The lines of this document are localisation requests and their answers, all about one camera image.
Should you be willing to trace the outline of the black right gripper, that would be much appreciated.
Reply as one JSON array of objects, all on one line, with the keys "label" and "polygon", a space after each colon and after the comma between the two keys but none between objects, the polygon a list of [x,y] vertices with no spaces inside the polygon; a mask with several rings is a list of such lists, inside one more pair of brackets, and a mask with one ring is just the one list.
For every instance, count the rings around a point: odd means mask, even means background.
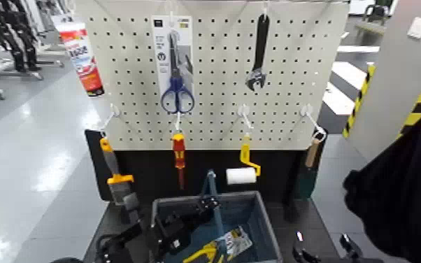
[{"label": "black right gripper", "polygon": [[339,243],[345,251],[345,258],[319,258],[317,255],[312,255],[304,248],[303,234],[297,231],[295,235],[292,256],[298,263],[383,263],[382,260],[376,258],[362,258],[362,250],[347,234],[342,234],[339,239]]}]

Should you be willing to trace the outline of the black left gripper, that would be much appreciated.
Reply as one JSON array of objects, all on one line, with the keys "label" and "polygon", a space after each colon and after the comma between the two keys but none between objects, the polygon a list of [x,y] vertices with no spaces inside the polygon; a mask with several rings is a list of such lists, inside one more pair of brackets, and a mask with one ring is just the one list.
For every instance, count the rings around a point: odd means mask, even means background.
[{"label": "black left gripper", "polygon": [[213,197],[202,197],[196,213],[172,213],[165,218],[152,217],[148,232],[148,247],[154,257],[177,255],[191,243],[191,233],[200,220],[210,220],[213,211],[220,212],[220,202]]}]

